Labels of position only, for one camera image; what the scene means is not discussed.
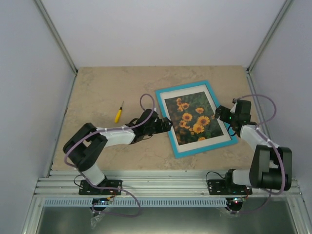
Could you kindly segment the yellow handled screwdriver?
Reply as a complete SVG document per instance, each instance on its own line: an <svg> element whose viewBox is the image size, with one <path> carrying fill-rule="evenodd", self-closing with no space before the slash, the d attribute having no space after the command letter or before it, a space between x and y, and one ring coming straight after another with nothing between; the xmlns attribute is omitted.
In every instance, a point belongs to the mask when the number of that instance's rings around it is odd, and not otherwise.
<svg viewBox="0 0 312 234"><path fill-rule="evenodd" d="M120 120L120 116L121 116L121 113L122 113L122 110L123 110L123 105L124 105L124 101L122 102L122 104L121 104L121 106L120 106L120 108L119 108L119 110L118 110L118 112L117 112L117 114L115 116L115 120L114 120L115 123L118 123L119 120Z"/></svg>

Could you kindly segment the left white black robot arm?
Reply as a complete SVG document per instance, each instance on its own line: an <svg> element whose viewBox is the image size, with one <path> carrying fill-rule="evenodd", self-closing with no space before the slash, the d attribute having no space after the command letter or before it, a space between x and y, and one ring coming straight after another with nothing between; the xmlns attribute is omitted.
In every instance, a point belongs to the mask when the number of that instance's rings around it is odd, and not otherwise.
<svg viewBox="0 0 312 234"><path fill-rule="evenodd" d="M142 141L146 136L171 130L173 122L161 119L152 109L146 109L139 118L118 128L97 128L84 124L63 146L64 161L75 167L90 183L90 189L97 195L103 194L108 186L106 175L97 166L97 160L104 148L115 145L130 145Z"/></svg>

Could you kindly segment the blue wooden picture frame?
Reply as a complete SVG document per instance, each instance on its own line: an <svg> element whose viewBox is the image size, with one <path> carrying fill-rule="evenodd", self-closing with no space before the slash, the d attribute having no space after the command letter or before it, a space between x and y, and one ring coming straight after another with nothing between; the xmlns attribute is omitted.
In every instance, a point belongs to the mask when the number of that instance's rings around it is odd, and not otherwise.
<svg viewBox="0 0 312 234"><path fill-rule="evenodd" d="M167 107L165 106L165 99L174 98L177 96L183 96L198 92L204 92L208 98L208 101L215 114L216 108L220 105L219 101L207 81L197 81L193 83L173 86L169 88L163 88L156 90L156 98L163 117L169 118ZM234 136L234 131L229 128L229 125L217 118L215 118L222 129L223 135L218 137L213 137L210 139L205 139L202 141L197 141L193 143L188 143L184 145L179 145L174 133L174 128L172 126L171 130L168 132L169 140L176 158L182 158L186 156L191 156L199 154L205 151L215 150L227 146L231 146L238 143L238 138Z"/></svg>

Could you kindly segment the sunflower photo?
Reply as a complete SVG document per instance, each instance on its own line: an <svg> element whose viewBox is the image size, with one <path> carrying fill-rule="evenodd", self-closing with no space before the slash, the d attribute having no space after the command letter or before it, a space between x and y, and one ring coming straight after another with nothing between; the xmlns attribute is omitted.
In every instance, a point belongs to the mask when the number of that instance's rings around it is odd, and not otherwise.
<svg viewBox="0 0 312 234"><path fill-rule="evenodd" d="M165 106L179 145L223 135L204 92L167 98Z"/></svg>

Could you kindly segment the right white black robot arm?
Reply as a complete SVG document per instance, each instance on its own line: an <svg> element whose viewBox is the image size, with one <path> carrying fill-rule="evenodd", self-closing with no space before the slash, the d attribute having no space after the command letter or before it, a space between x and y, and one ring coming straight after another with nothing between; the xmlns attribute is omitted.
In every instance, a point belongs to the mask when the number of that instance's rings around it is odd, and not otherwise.
<svg viewBox="0 0 312 234"><path fill-rule="evenodd" d="M225 174L224 190L234 195L247 186L280 194L292 185L292 151L269 139L259 124L251 121L250 112L251 102L246 100L235 100L231 109L220 105L215 111L215 118L229 124L254 152L249 169L230 169Z"/></svg>

